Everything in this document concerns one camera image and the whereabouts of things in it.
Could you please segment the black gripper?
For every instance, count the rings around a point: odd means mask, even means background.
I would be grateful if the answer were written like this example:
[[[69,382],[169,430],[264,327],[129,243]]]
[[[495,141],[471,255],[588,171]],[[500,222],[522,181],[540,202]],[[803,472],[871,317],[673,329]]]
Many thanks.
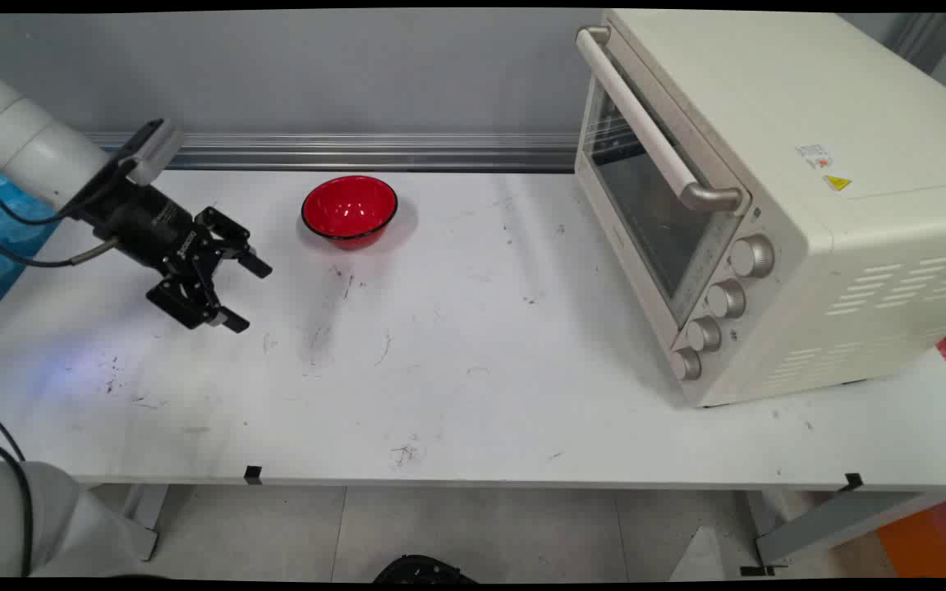
[[[149,302],[182,326],[224,326],[242,333],[247,318],[222,304],[214,289],[196,281],[195,256],[233,259],[259,279],[273,267],[256,254],[250,232],[214,207],[196,216],[154,185],[128,179],[131,166],[105,166],[69,201],[69,218],[90,225],[103,241],[137,263],[157,270],[163,279],[146,293]]]

